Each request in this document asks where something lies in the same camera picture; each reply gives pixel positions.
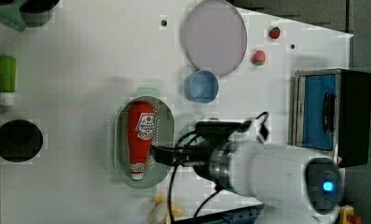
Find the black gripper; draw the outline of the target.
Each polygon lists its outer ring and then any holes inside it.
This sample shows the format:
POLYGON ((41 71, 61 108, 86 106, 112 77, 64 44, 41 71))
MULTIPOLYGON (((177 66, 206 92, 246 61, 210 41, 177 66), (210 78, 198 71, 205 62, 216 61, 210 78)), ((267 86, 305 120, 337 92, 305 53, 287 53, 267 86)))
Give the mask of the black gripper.
POLYGON ((158 163, 168 166, 202 166, 208 163, 212 151, 203 145, 150 148, 150 155, 158 163))

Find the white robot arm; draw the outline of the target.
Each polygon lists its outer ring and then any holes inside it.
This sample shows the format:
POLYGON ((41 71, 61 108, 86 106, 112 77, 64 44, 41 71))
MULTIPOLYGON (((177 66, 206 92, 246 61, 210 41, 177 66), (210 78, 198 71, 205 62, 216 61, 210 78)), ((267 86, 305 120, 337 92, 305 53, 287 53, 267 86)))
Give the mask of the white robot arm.
POLYGON ((264 144, 244 136, 248 121, 200 121, 174 147, 152 146, 156 162, 190 166, 196 174, 227 190, 284 211, 328 224, 337 216, 342 178, 329 157, 303 147, 264 144))

